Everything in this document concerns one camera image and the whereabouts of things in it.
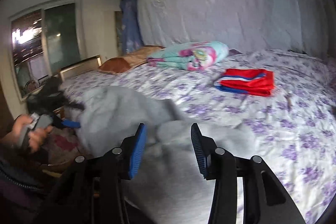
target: red folded cloth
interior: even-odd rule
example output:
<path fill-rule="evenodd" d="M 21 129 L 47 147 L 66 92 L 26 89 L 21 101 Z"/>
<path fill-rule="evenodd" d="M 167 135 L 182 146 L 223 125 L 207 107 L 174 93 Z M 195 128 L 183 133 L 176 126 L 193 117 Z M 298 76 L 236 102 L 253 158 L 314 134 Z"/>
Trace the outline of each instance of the red folded cloth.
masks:
<path fill-rule="evenodd" d="M 227 92 L 270 96 L 274 89 L 274 75 L 265 69 L 227 69 L 215 86 Z"/>

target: bed headboard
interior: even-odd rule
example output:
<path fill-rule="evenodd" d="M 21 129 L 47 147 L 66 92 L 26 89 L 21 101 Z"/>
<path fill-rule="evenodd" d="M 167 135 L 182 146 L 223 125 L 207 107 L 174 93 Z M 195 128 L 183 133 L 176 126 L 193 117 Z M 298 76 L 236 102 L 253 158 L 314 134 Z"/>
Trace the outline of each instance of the bed headboard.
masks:
<path fill-rule="evenodd" d="M 59 72 L 59 76 L 62 81 L 74 77 L 76 75 L 80 75 L 82 73 L 88 72 L 90 70 L 96 70 L 101 66 L 100 55 L 96 55 L 82 61 L 79 61 L 75 64 L 66 66 L 61 68 Z"/>

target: folded blanket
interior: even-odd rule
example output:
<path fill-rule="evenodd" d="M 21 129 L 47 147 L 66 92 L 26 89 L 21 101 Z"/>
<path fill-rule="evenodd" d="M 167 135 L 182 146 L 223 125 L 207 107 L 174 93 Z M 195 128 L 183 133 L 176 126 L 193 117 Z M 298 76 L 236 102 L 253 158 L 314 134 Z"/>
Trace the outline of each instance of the folded blanket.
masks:
<path fill-rule="evenodd" d="M 147 57 L 154 67 L 204 70 L 228 55 L 228 47 L 218 41 L 190 42 L 173 45 Z"/>
<path fill-rule="evenodd" d="M 272 71 L 265 69 L 227 69 L 214 86 L 221 91 L 270 96 L 274 77 Z"/>

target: floral bedsheet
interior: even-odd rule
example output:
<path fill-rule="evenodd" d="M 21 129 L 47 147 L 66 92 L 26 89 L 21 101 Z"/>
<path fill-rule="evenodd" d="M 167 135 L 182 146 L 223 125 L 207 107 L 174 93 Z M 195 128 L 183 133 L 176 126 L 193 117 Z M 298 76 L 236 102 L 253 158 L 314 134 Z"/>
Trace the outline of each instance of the floral bedsheet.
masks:
<path fill-rule="evenodd" d="M 226 68 L 274 72 L 271 97 L 225 93 L 213 82 Z M 97 86 L 132 88 L 155 99 L 171 99 L 190 117 L 235 128 L 245 124 L 264 158 L 298 206 L 314 223 L 336 192 L 336 65 L 294 52 L 264 50 L 238 54 L 204 71 L 150 67 L 122 75 L 97 71 L 76 76 L 62 89 L 73 100 Z M 238 218 L 243 211 L 239 190 Z"/>

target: window frame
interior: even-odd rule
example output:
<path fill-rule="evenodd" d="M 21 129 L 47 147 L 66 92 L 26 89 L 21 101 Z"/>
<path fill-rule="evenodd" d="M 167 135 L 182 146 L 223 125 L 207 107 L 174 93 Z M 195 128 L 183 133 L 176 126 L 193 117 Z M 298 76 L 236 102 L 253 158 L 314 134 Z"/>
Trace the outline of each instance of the window frame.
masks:
<path fill-rule="evenodd" d="M 75 18 L 76 18 L 76 35 L 77 35 L 77 44 L 78 44 L 78 50 L 79 50 L 79 55 L 80 59 L 84 60 L 87 58 L 87 53 L 86 53 L 86 47 L 85 47 L 85 40 L 84 40 L 84 30 L 83 30 L 83 21 L 82 21 L 82 0 L 51 0 L 47 1 L 32 7 L 29 7 L 27 9 L 24 9 L 15 15 L 9 17 L 9 23 L 10 23 L 10 43 L 8 44 L 8 53 L 9 53 L 9 59 L 10 59 L 10 66 L 11 66 L 11 74 L 14 79 L 14 85 L 16 88 L 16 93 L 19 96 L 19 99 L 21 102 L 25 102 L 26 98 L 30 94 L 37 93 L 41 90 L 43 87 L 40 86 L 36 90 L 26 94 L 25 96 L 21 95 L 19 85 L 17 83 L 16 79 L 16 73 L 15 73 L 15 65 L 14 65 L 14 59 L 13 59 L 13 42 L 12 42 L 12 21 L 29 14 L 31 12 L 34 12 L 36 10 L 41 10 L 41 27 L 42 27 L 42 48 L 43 48 L 43 56 L 45 59 L 45 63 L 47 65 L 47 71 L 48 75 L 52 76 L 51 73 L 51 68 L 50 68 L 50 63 L 49 63 L 49 58 L 48 58 L 48 49 L 47 49 L 47 40 L 46 40 L 46 34 L 45 34 L 45 10 L 54 8 L 57 6 L 62 6 L 66 4 L 75 4 Z"/>

